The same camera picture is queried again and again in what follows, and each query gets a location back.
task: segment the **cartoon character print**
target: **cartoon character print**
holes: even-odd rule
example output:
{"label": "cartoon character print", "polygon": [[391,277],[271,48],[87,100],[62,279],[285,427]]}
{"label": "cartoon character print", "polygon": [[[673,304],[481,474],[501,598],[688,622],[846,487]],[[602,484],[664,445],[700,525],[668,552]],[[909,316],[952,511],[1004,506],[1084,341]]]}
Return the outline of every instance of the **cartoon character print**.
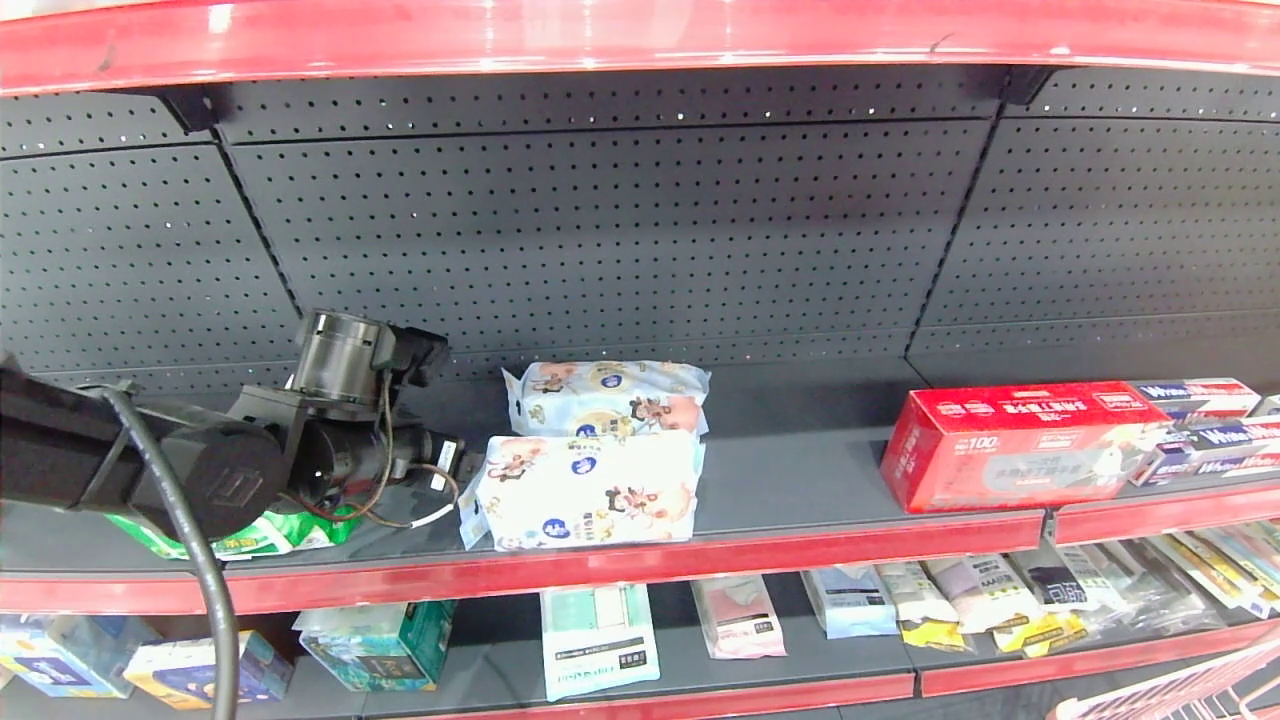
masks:
{"label": "cartoon character print", "polygon": [[498,445],[498,457],[489,460],[486,475],[498,482],[518,480],[547,451],[540,438],[509,438]]}
{"label": "cartoon character print", "polygon": [[631,418],[643,428],[664,430],[698,430],[698,404],[692,397],[671,396],[666,400],[637,396],[631,401]]}
{"label": "cartoon character print", "polygon": [[577,372],[575,363],[543,363],[536,366],[538,377],[530,383],[543,395],[564,392],[564,384]]}

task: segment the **plastic bag package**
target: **plastic bag package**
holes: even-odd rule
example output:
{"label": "plastic bag package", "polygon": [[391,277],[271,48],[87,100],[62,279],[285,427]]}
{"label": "plastic bag package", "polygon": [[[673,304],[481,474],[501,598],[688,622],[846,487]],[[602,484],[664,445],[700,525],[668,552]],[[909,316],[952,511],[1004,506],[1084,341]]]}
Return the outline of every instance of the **plastic bag package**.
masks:
{"label": "plastic bag package", "polygon": [[1111,541],[1089,546],[1107,559],[1103,575],[1119,574],[1112,584],[1134,607],[1130,626],[1138,632],[1174,635],[1225,628],[1221,616],[1194,584],[1142,541]]}
{"label": "plastic bag package", "polygon": [[883,562],[876,574],[897,611],[902,642],[943,652],[972,652],[960,634],[960,615],[938,591],[919,562]]}
{"label": "plastic bag package", "polygon": [[707,432],[710,373],[678,363],[534,363],[503,370],[511,429],[522,436],[631,437]]}
{"label": "plastic bag package", "polygon": [[762,575],[707,578],[690,585],[712,660],[786,656],[782,624]]}
{"label": "plastic bag package", "polygon": [[925,560],[924,566],[960,615],[960,633],[977,634],[1038,620],[1044,610],[998,555]]}
{"label": "plastic bag package", "polygon": [[483,514],[499,551],[687,541],[703,454],[696,437],[678,430],[494,437],[460,507],[463,521]]}

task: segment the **red shelf frame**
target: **red shelf frame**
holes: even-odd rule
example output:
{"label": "red shelf frame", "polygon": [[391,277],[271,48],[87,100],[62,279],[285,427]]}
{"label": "red shelf frame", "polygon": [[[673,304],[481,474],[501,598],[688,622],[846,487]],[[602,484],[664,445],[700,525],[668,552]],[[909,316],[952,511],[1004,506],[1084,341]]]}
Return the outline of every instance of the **red shelf frame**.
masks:
{"label": "red shelf frame", "polygon": [[1280,480],[1082,502],[1057,510],[1053,541],[1079,544],[1280,518]]}
{"label": "red shelf frame", "polygon": [[0,22],[0,94],[815,63],[1280,74],[1251,0],[168,0]]}
{"label": "red shelf frame", "polygon": [[1231,652],[1249,646],[1268,630],[1280,626],[1280,620],[1266,620],[1235,625],[1220,630],[1192,633],[1158,641],[1148,641],[1103,650],[1066,652],[1034,660],[984,662],[963,667],[945,667],[920,671],[922,697],[968,693],[1009,685],[1042,683],[1060,678],[1092,675],[1156,665],[1170,660],[1185,660],[1202,655]]}
{"label": "red shelf frame", "polygon": [[[227,573],[238,612],[287,612],[356,603],[465,598],[556,587],[655,583],[722,573],[783,573],[837,562],[887,562],[957,552],[1029,550],[1043,512],[993,519],[929,516],[844,532],[705,538],[687,543],[602,547],[567,552],[456,555],[435,562],[393,561],[238,569]],[[957,539],[963,544],[957,547]],[[205,610],[193,578],[131,574],[0,574],[0,612],[197,615]]]}

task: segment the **electrical wire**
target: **electrical wire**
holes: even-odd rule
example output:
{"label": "electrical wire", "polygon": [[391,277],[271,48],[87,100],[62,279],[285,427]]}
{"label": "electrical wire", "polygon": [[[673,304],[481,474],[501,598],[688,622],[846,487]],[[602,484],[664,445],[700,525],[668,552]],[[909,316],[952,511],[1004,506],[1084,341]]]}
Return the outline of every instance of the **electrical wire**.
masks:
{"label": "electrical wire", "polygon": [[187,548],[187,555],[195,565],[196,580],[200,583],[200,593],[205,597],[209,625],[214,633],[216,670],[212,717],[214,720],[233,720],[239,697],[239,626],[232,607],[230,593],[227,589],[227,579],[223,578],[223,570],[214,557],[214,550],[209,547],[209,541],[205,539],[205,533],[200,529],[200,524],[191,511],[191,505],[187,503],[187,497],[182,493],[182,483],[178,482],[177,473],[165,459],[160,443],[151,434],[133,401],[128,395],[113,387],[102,387],[100,392],[111,404],[120,423],[129,432],[133,445],[137,446],[147,468],[151,469],[165,511],[169,512],[173,527],[178,532],[178,539]]}

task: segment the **cling wrap box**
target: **cling wrap box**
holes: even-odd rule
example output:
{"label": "cling wrap box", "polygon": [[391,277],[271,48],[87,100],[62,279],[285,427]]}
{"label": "cling wrap box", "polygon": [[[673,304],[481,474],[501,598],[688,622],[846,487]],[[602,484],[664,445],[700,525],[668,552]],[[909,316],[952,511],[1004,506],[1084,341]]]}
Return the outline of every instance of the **cling wrap box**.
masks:
{"label": "cling wrap box", "polygon": [[1107,500],[1170,424],[1123,382],[916,389],[881,474],[909,512]]}

